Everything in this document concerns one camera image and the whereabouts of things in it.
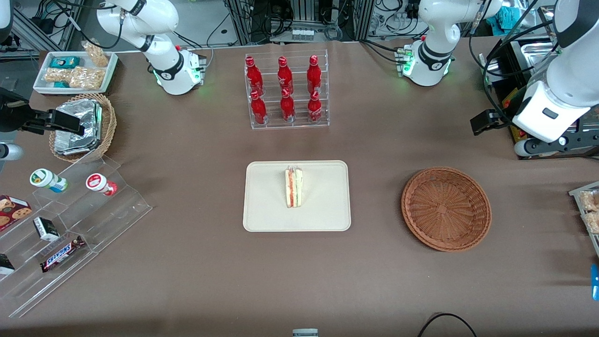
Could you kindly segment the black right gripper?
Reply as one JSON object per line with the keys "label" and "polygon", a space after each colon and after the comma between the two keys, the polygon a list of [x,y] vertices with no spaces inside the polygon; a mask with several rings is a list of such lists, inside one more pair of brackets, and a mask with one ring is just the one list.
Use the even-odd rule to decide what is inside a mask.
{"label": "black right gripper", "polygon": [[36,123],[41,130],[70,132],[84,136],[81,120],[69,114],[54,114],[56,110],[32,110],[24,97],[0,88],[0,131],[14,132],[24,124]]}

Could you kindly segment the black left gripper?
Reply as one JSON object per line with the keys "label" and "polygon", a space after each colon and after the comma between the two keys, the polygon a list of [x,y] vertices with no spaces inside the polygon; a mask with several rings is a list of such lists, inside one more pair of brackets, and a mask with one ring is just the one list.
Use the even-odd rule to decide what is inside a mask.
{"label": "black left gripper", "polygon": [[488,130],[499,128],[506,128],[508,126],[515,126],[511,119],[506,117],[500,117],[496,110],[484,110],[475,117],[470,119],[470,125],[472,133],[475,136],[479,136],[481,133]]}

